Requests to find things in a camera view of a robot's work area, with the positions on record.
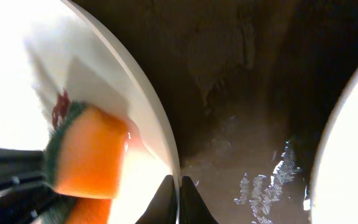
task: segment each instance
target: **dark brown surface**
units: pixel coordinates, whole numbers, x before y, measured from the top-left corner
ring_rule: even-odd
[[[74,0],[123,44],[172,125],[182,175],[219,223],[258,222],[239,183],[271,175],[294,139],[303,173],[270,210],[308,223],[302,201],[327,118],[358,66],[358,1]]]

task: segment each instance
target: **wet surface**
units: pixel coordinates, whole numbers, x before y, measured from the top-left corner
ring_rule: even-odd
[[[309,222],[316,147],[358,66],[358,2],[74,2],[142,67],[170,120],[181,174],[219,223]],[[301,171],[259,219],[252,192],[272,186],[288,140]]]

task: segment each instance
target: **orange object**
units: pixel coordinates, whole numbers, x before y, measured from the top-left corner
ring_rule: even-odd
[[[114,198],[127,126],[89,106],[67,129],[57,162],[54,190],[87,198]]]
[[[108,222],[111,199],[79,198],[66,224],[105,224]]]

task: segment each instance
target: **dark red object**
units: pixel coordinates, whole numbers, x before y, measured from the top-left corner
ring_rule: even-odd
[[[52,125],[55,130],[58,127],[59,118],[63,120],[66,117],[70,100],[68,99],[67,91],[64,90],[63,96],[58,93],[57,104],[52,111]]]

